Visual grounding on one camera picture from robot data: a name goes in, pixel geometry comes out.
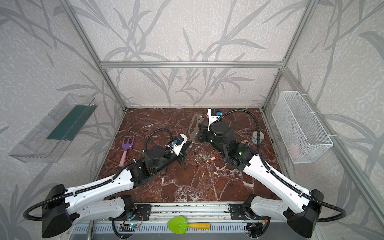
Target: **green strip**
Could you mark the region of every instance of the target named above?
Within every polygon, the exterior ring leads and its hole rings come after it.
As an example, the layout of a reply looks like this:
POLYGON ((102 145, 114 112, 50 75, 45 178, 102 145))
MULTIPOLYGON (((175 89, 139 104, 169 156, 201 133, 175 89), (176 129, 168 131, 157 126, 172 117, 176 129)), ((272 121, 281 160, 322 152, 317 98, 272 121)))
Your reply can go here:
POLYGON ((92 115, 97 106, 75 106, 70 113, 57 125, 47 139, 72 141, 92 115))

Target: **transparent acrylic box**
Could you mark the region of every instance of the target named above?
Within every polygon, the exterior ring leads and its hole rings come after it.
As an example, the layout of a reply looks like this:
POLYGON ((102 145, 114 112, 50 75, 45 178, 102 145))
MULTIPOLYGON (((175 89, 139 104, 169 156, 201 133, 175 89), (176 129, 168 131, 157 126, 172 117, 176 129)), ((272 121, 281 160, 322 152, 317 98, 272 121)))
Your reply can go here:
POLYGON ((68 94, 43 120, 28 133, 9 153, 22 162, 57 162, 71 144, 73 137, 81 129, 97 105, 92 104, 94 98, 68 94), (78 116, 71 119, 68 129, 61 131, 56 137, 49 137, 57 126, 71 113, 76 106, 82 107, 78 116))

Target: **clear plastic tray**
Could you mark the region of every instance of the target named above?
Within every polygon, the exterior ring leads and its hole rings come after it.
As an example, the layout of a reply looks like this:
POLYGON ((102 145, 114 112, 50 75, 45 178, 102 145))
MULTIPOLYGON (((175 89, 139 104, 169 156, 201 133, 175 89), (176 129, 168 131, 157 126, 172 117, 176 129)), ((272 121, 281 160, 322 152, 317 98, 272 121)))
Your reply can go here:
POLYGON ((66 95, 9 155, 22 162, 57 162, 97 107, 93 100, 66 95))

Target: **green toy shovel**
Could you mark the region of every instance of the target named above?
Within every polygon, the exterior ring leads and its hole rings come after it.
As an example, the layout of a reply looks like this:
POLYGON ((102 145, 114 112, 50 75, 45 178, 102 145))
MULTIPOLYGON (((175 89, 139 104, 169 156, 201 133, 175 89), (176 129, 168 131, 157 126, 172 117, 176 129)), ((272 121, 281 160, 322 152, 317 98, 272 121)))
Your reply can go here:
POLYGON ((211 229, 211 224, 209 222, 198 222, 198 223, 187 223, 185 217, 179 216, 174 217, 167 222, 169 230, 176 234, 183 234, 187 228, 198 228, 198 229, 211 229))

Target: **yellow handle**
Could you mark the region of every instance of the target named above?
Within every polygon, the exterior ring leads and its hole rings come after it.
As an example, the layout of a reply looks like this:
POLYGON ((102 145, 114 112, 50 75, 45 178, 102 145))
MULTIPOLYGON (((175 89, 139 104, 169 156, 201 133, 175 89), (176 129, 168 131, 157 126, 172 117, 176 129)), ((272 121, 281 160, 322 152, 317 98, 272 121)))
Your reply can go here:
POLYGON ((189 227, 198 229, 211 229, 211 224, 209 222, 190 223, 189 227))

